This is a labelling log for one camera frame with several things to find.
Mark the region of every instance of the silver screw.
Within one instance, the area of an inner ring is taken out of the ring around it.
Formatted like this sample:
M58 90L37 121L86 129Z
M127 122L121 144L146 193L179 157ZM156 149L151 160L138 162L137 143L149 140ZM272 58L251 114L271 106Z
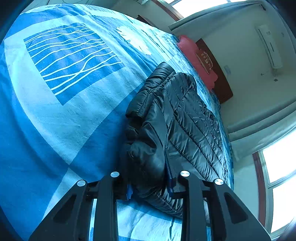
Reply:
M214 183L217 184L217 185L222 185L224 183L224 181L220 178L217 178L214 180Z
M83 187L85 185L85 180L80 180L77 182L77 186Z
M119 172L112 172L110 175L111 175L111 177L118 177L119 176Z
M182 172L180 172L180 175L183 176L183 177L189 177L190 172L188 172L188 171L182 171Z

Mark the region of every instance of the pillow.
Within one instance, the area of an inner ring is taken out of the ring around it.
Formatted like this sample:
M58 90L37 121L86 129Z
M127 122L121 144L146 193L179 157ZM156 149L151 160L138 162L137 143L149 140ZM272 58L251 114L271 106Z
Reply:
M213 67L213 63L212 63L210 57L208 56L208 54L205 51L200 49L197 52L195 52L195 55L198 58L198 60L200 61L201 65L203 66L205 71L207 72L207 74L210 74L211 69Z
M212 90L215 86L215 81L218 79L217 74L211 69L210 73L208 74L198 57L196 56L196 52L199 52L199 48L197 47L196 43L194 43L190 38L185 35L181 35L179 37L179 43L177 43L179 49L183 52L183 54L187 57L189 62L193 65L196 72L208 88L208 90Z

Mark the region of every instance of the quilted fabric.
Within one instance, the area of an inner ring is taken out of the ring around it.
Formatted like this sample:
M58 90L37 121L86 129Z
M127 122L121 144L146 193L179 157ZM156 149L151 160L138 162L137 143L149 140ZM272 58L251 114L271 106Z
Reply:
M197 95L192 75L161 63L130 102L126 158L135 192L156 208L182 217L182 199L165 186L165 151L202 179L227 179L218 122Z

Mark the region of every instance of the window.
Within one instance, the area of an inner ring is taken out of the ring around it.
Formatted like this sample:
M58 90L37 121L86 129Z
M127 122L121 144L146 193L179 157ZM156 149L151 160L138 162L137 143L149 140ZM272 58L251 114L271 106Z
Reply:
M165 0L183 17L202 11L204 9L225 4L228 2L239 2L246 0Z
M266 182L267 224L272 237L280 235L296 216L296 131L261 150Z

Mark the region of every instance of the bed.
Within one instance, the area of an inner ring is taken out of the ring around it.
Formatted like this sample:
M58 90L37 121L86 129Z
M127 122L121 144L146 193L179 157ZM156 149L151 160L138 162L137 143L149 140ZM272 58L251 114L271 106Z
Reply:
M79 179L100 180L114 170L126 108L163 61L194 76L219 122L225 181L233 188L219 101L177 40L91 5L43 6L17 18L0 45L0 206L23 240ZM136 197L118 201L120 240L180 240L181 225Z

